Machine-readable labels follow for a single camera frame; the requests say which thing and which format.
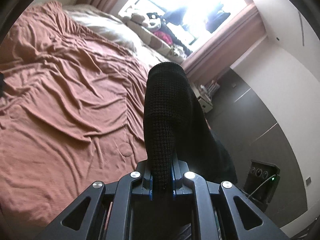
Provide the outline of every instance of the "black metal frame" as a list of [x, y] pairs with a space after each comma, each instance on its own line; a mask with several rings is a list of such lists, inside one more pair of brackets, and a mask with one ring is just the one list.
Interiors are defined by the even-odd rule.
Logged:
[[[191, 173], [194, 178], [187, 178], [188, 165], [173, 156], [169, 195], [182, 213], [189, 214], [192, 239], [289, 239], [236, 186], [208, 182], [195, 173]], [[154, 198], [147, 160], [138, 163], [136, 171], [136, 178], [129, 173], [118, 182], [101, 183], [100, 188], [90, 185], [35, 240], [132, 239], [135, 202], [147, 203]]]

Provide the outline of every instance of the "pillow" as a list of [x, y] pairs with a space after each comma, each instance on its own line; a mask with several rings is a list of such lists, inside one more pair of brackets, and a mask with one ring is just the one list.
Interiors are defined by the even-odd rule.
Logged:
[[145, 29], [143, 26], [133, 21], [128, 21], [127, 26], [133, 30], [145, 44], [159, 52], [161, 55], [165, 56], [170, 51], [171, 48], [168, 44]]
[[138, 35], [130, 30], [122, 21], [91, 5], [64, 6], [63, 10], [74, 21], [86, 26], [108, 40], [129, 49], [134, 54], [143, 45]]

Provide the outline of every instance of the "plush toy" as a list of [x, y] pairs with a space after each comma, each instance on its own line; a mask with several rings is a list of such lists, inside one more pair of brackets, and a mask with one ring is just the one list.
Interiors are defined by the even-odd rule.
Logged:
[[161, 27], [161, 20], [149, 19], [148, 15], [139, 9], [134, 9], [131, 6], [122, 13], [119, 13], [121, 20], [127, 23], [129, 20], [145, 27], [150, 32], [154, 33], [158, 31]]

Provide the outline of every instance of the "wrinkled bedsheet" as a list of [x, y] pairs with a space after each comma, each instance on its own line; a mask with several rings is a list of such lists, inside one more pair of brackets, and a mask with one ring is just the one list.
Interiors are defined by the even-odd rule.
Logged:
[[2, 230], [32, 239], [92, 182], [117, 181], [147, 158], [148, 70], [58, 2], [20, 16], [0, 47]]
[[161, 62], [170, 61], [144, 44], [139, 36], [122, 21], [92, 5], [68, 5], [63, 7], [63, 11], [77, 23], [127, 48], [140, 62], [149, 65], [150, 68]]

